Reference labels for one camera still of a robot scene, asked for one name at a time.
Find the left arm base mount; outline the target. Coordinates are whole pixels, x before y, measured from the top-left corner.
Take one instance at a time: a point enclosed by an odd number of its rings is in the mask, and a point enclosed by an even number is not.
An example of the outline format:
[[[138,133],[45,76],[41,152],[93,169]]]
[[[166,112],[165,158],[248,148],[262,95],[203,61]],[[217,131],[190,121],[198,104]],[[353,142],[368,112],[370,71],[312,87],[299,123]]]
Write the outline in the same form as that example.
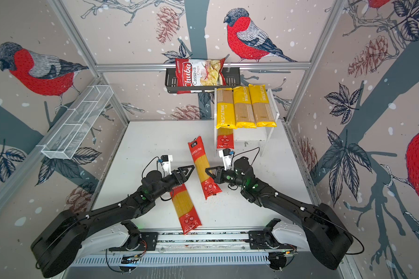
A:
[[[140,229],[130,220],[121,222],[120,225],[124,227],[123,233],[126,233],[127,237],[117,246],[111,247],[108,251],[111,252],[126,252],[126,251],[155,251],[158,242],[158,232],[148,231],[142,232]]]

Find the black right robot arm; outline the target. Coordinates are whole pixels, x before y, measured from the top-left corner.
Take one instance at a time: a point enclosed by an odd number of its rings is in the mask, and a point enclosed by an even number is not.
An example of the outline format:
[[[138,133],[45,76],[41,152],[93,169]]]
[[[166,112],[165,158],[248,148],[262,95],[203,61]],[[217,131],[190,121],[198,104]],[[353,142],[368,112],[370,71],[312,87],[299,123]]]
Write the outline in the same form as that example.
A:
[[[236,160],[233,170],[217,166],[205,172],[215,183],[240,187],[240,193],[250,203],[273,210],[302,228],[313,256],[331,270],[339,267],[354,242],[330,206],[300,202],[279,192],[256,177],[246,157]]]

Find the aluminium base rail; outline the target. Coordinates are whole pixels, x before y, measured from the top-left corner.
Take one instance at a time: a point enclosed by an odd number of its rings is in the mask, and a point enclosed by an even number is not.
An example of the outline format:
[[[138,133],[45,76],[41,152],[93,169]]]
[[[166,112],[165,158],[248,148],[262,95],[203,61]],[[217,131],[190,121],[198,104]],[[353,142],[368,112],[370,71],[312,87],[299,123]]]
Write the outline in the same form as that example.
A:
[[[139,252],[99,252],[76,260],[72,267],[174,267],[209,265],[268,265],[281,255],[293,258],[297,250],[292,246],[278,249],[255,248],[245,231],[198,231],[188,235],[161,232],[156,247],[140,259]]]

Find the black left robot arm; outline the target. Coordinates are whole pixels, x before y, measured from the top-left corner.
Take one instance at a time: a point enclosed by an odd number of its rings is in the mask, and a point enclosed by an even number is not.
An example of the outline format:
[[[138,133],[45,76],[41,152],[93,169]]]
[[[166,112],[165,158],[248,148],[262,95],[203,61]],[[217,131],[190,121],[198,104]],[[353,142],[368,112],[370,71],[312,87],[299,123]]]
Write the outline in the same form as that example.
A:
[[[133,194],[119,202],[82,213],[62,211],[30,246],[36,268],[46,279],[58,275],[73,263],[88,237],[145,215],[155,207],[156,199],[184,184],[193,171],[193,165],[179,167],[166,176],[153,170],[142,178],[141,186]]]

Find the yellow spaghetti pack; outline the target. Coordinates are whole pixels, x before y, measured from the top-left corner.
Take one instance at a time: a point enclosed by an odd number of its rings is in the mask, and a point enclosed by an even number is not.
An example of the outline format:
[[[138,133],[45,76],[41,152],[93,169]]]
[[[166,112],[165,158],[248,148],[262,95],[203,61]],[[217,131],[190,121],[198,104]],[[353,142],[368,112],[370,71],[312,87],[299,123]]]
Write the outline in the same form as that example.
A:
[[[257,127],[276,127],[265,85],[249,84],[251,104]]]
[[[216,101],[216,128],[237,129],[233,90],[230,88],[217,89]]]
[[[241,129],[256,129],[256,120],[251,104],[249,88],[234,88],[233,102],[235,108],[236,127]]]

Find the red cassava chips bag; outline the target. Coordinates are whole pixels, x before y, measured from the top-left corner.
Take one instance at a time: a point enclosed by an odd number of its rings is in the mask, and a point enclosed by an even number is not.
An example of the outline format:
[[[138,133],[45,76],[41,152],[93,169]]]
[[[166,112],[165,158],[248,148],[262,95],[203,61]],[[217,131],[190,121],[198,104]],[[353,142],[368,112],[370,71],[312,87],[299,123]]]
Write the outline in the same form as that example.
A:
[[[216,60],[203,59],[175,59],[175,74],[178,87],[214,88],[225,86],[226,81],[222,74],[225,58]]]

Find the red spaghetti pack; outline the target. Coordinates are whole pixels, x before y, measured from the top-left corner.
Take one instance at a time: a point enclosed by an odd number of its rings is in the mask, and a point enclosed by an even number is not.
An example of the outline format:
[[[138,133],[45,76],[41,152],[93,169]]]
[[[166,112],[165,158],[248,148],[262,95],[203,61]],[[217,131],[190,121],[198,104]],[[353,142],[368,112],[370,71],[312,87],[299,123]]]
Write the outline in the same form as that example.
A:
[[[233,129],[220,128],[217,130],[216,148],[217,149],[234,149]]]
[[[197,170],[205,199],[221,193],[222,190],[219,185],[215,183],[214,179],[206,173],[206,169],[210,168],[210,164],[201,136],[198,136],[192,142],[189,142],[188,146]]]
[[[201,220],[185,184],[174,187],[170,194],[184,235],[200,227]]]

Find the black wall basket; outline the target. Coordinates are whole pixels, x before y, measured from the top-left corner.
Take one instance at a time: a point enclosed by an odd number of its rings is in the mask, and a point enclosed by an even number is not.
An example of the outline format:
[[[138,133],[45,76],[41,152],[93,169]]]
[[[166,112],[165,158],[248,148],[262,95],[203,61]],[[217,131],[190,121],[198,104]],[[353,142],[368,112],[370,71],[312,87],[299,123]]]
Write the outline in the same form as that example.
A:
[[[222,68],[221,72],[185,73],[176,76],[175,69],[167,69],[165,87],[170,94],[211,93],[215,88],[240,86],[239,68]]]

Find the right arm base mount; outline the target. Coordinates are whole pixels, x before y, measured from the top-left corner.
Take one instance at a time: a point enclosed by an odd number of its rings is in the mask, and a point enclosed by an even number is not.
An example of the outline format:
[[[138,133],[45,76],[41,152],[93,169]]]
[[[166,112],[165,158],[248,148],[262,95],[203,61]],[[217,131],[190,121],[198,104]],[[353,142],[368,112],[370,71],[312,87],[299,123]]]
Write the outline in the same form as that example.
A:
[[[272,219],[263,230],[249,231],[246,243],[250,245],[250,249],[292,249],[289,244],[281,244],[272,235],[272,230],[281,221],[281,219]]]

